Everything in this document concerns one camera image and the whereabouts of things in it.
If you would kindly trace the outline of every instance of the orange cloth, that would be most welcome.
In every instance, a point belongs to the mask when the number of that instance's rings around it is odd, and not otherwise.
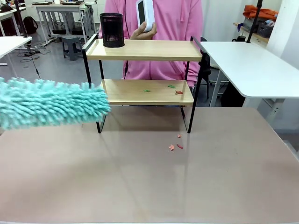
[[[257,7],[255,7],[253,5],[247,5],[244,8],[243,15],[246,18],[252,18],[252,17],[256,16],[256,11],[257,11]],[[270,9],[262,8],[258,17],[276,21],[276,17],[275,17],[276,14],[278,14],[278,12],[270,10]]]

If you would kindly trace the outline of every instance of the pink sweatshirt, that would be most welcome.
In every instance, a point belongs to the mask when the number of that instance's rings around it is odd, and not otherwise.
[[[153,0],[153,2],[157,24],[157,33],[153,40],[189,41],[191,36],[195,36],[200,41],[201,0]],[[124,6],[125,0],[106,0],[105,12],[124,15],[124,36],[125,39],[129,39],[133,31],[138,28],[136,0],[126,0],[126,15]],[[186,64],[187,62],[129,61],[126,79],[183,80]],[[190,62],[187,79],[189,86],[194,86],[197,82],[198,71],[198,63]]]

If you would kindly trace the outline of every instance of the gray stool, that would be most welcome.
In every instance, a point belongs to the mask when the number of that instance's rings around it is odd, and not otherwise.
[[[82,47],[79,41],[79,38],[73,36],[64,36],[62,37],[62,48],[65,56],[69,56],[71,61],[75,61],[77,56],[82,55]]]

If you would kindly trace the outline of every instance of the lower shelf board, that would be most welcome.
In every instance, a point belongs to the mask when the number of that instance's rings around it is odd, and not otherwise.
[[[101,87],[111,105],[193,105],[193,96],[186,81],[105,79]]]

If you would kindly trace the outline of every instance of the microfiber duster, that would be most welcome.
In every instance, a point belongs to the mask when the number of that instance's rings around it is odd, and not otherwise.
[[[0,77],[0,126],[4,129],[101,121],[110,111],[101,87]]]

